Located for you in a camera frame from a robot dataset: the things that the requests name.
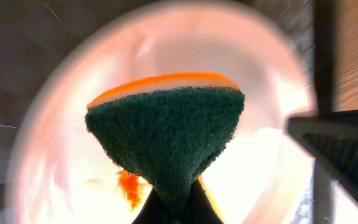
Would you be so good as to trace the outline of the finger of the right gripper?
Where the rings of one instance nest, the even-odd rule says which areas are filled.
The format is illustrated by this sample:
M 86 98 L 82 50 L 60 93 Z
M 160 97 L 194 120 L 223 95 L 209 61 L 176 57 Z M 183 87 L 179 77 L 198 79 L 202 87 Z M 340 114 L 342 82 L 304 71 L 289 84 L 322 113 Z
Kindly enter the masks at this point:
M 287 133 L 358 203 L 358 110 L 291 116 L 287 119 Z

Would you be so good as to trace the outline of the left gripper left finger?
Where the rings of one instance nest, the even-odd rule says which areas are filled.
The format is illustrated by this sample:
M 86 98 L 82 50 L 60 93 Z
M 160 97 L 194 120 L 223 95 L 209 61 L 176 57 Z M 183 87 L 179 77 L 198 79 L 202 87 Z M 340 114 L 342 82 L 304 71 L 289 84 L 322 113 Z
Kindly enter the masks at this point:
M 166 222 L 167 206 L 155 189 L 152 189 L 144 206 L 132 224 L 166 224 Z

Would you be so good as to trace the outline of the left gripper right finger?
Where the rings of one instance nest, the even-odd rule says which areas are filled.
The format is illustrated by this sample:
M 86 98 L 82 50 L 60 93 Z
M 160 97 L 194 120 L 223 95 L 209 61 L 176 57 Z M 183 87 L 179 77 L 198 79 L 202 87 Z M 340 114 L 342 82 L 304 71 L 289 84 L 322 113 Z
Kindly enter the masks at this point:
M 199 179 L 191 186 L 186 208 L 186 222 L 189 224 L 223 224 L 214 211 Z

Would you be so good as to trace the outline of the green and yellow sponge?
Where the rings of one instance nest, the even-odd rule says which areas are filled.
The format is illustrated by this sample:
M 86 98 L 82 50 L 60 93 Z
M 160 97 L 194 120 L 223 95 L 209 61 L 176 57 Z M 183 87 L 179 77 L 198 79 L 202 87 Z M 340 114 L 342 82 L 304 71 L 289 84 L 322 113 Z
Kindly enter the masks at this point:
M 233 138 L 244 102 L 218 73 L 171 73 L 105 91 L 88 103 L 85 123 L 115 164 L 180 216 L 195 180 Z

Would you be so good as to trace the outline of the white plate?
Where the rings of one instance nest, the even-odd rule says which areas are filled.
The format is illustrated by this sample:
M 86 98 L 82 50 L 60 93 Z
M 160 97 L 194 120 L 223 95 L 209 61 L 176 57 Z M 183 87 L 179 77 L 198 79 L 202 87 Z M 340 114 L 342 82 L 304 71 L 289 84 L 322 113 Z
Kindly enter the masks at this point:
M 135 11 L 89 36 L 54 71 L 19 128 L 9 164 L 8 223 L 130 223 L 120 167 L 85 126 L 102 92 L 173 72 L 234 80 L 245 108 L 226 150 L 202 181 L 225 223 L 289 223 L 308 188 L 312 158 L 285 119 L 315 108 L 295 45 L 270 19 L 236 3 L 168 2 Z

